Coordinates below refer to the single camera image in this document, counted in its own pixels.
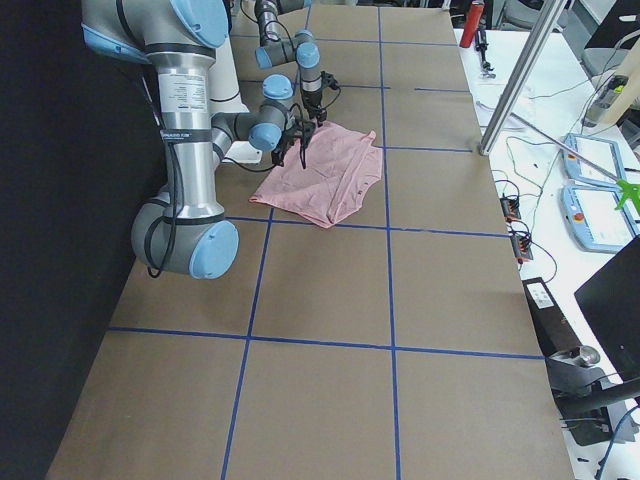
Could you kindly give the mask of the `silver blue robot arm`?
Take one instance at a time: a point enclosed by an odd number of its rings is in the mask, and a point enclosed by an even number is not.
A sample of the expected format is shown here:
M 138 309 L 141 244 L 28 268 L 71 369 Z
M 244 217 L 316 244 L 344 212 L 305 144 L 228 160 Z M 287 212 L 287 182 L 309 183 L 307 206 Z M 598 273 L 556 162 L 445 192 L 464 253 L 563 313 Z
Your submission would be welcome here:
M 335 76 L 321 67 L 321 54 L 314 35 L 299 30 L 291 36 L 279 16 L 310 7 L 311 1 L 259 0 L 254 15 L 259 28 L 260 46 L 255 57 L 260 69 L 296 62 L 299 71 L 301 100 L 310 120 L 321 126 L 327 120 L 327 106 L 323 104 L 324 90 L 340 91 Z
M 151 276 L 180 273 L 216 279 L 231 267 L 239 234 L 216 196 L 219 164 L 241 162 L 239 146 L 269 153 L 281 165 L 292 146 L 306 147 L 326 117 L 323 90 L 331 77 L 320 66 L 313 35 L 280 35 L 280 17 L 301 1 L 254 5 L 258 66 L 271 71 L 257 112 L 243 104 L 231 51 L 226 1 L 86 1 L 82 29 L 94 52 L 152 66 L 159 94 L 149 103 L 160 127 L 167 184 L 148 199 L 131 231 L 136 257 Z M 298 82 L 274 69 L 295 63 Z

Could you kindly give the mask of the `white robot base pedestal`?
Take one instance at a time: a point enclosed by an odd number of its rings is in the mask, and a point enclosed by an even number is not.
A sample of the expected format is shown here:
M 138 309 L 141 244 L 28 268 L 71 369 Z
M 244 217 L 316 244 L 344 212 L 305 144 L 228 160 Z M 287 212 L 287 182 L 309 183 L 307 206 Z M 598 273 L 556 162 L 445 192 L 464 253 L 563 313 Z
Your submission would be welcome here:
M 215 61 L 208 70 L 208 88 L 209 109 L 212 114 L 248 112 L 240 93 L 229 37 L 215 49 Z M 235 141 L 226 156 L 229 157 L 228 163 L 235 160 L 252 166 L 261 161 L 262 152 L 252 147 L 248 141 Z

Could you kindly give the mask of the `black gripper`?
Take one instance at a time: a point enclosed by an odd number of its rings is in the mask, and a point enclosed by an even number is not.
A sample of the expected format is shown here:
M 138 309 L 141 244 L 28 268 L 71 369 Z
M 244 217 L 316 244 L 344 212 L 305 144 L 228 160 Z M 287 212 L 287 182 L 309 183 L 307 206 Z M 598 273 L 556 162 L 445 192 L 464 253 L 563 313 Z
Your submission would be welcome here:
M 295 119 L 293 125 L 283 131 L 276 148 L 272 151 L 272 164 L 283 167 L 286 153 L 295 143 L 298 143 L 301 166 L 305 170 L 307 168 L 306 151 L 314 133 L 313 120 Z
M 302 102 L 310 120 L 321 127 L 327 120 L 327 108 L 323 105 L 325 89 L 338 90 L 338 82 L 329 72 L 321 72 L 313 81 L 302 81 Z

